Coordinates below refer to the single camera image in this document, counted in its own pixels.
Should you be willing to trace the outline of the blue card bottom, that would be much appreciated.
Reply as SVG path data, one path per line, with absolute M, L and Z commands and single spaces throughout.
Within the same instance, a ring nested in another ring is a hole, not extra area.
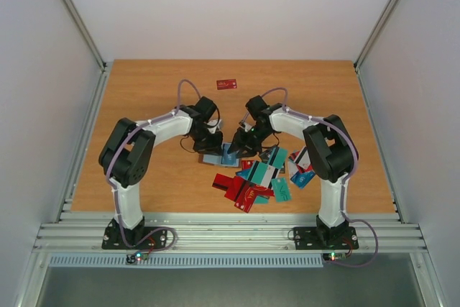
M 239 158 L 236 157 L 235 152 L 229 152 L 231 144 L 230 143 L 223 143 L 222 144 L 222 156 L 220 160 L 220 166 L 229 167 L 229 168 L 237 168 L 240 166 Z

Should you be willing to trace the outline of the brown leather card holder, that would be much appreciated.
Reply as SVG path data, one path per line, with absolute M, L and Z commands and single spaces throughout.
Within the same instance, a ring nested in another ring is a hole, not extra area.
M 220 166 L 221 155 L 200 155 L 199 163 Z

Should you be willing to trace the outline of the teal card bottom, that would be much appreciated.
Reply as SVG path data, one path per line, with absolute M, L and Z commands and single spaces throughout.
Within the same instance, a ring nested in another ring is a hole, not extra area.
M 261 185 L 269 165 L 260 161 L 255 161 L 252 165 L 247 180 L 251 183 Z

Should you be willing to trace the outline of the teal card with stripe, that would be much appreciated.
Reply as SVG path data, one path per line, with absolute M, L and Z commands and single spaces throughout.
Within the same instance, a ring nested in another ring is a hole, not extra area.
M 288 151 L 286 149 L 275 146 L 270 150 L 267 165 L 270 168 L 281 170 L 287 157 Z

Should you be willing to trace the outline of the red VIP card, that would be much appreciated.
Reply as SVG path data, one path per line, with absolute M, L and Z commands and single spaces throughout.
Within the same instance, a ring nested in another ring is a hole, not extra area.
M 251 211 L 251 208 L 257 197 L 257 189 L 255 187 L 249 187 L 239 194 L 234 206 L 240 211 L 248 214 Z

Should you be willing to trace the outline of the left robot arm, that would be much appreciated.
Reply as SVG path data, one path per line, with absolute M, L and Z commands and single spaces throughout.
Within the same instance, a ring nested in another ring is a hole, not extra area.
M 98 163 L 114 198 L 115 234 L 128 248 L 140 246 L 144 235 L 144 214 L 140 206 L 140 182 L 147 173 L 155 146 L 175 137 L 193 140 L 193 151 L 203 155 L 223 153 L 221 115 L 217 105 L 202 96 L 194 105 L 179 105 L 153 119 L 134 122 L 118 120 Z

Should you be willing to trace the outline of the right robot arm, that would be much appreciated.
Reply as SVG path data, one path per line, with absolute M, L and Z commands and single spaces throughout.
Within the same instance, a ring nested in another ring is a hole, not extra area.
M 358 153 L 341 118 L 311 116 L 277 103 L 268 105 L 261 96 L 251 98 L 246 109 L 254 126 L 240 124 L 229 152 L 252 157 L 274 133 L 286 133 L 305 140 L 313 172 L 321 179 L 321 207 L 316 217 L 316 238 L 326 247 L 340 242 L 349 228 L 346 197 Z

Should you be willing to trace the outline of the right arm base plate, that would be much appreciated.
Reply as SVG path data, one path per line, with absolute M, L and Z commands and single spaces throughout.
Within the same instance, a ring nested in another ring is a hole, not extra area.
M 351 226 L 339 230 L 298 226 L 293 228 L 293 238 L 297 250 L 359 249 L 356 230 Z

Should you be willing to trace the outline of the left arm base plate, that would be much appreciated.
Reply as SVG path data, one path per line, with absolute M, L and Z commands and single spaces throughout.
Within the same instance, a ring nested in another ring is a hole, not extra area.
M 168 238 L 166 230 L 159 230 L 152 234 L 157 227 L 137 226 L 134 229 L 124 229 L 124 235 L 129 247 L 122 239 L 118 224 L 112 224 L 105 228 L 101 248 L 110 250 L 150 250 L 163 249 L 166 247 Z

